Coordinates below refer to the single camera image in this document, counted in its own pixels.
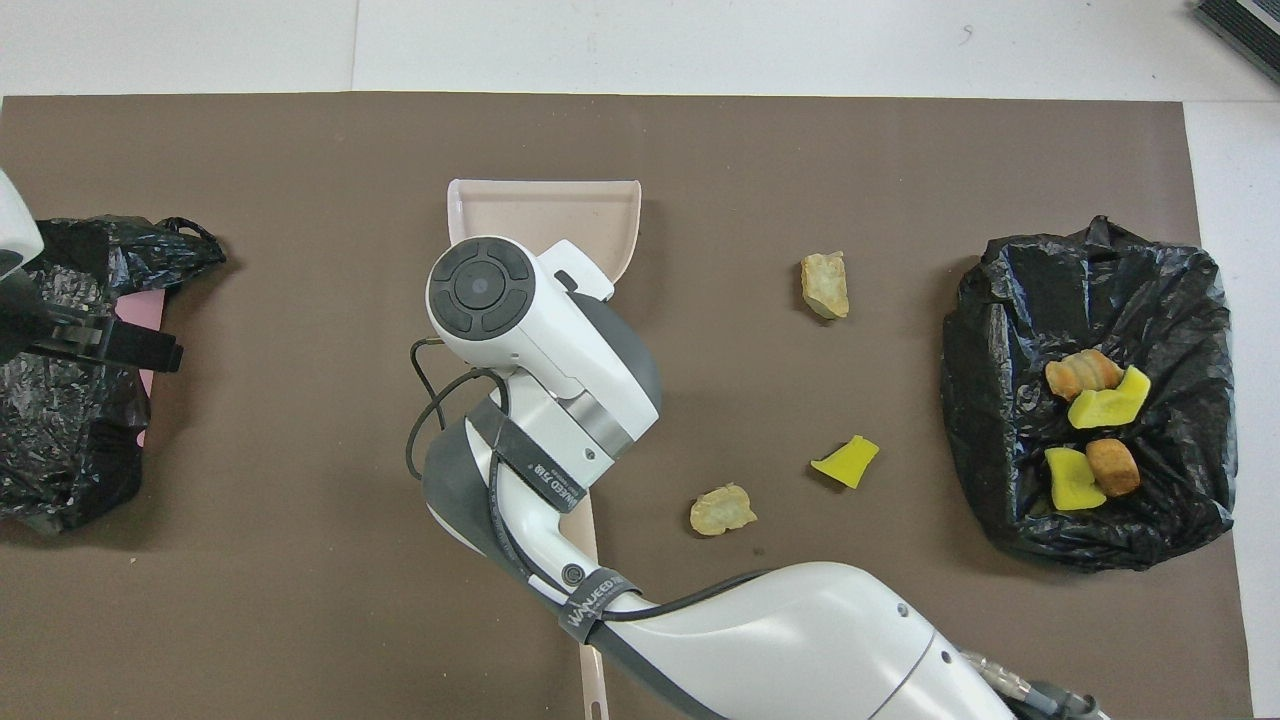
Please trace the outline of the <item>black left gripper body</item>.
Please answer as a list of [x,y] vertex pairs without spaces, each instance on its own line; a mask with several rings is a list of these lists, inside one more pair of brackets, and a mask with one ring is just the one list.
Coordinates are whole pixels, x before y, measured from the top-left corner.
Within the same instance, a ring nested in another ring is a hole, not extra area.
[[1,363],[52,337],[55,323],[44,296],[24,270],[1,283]]

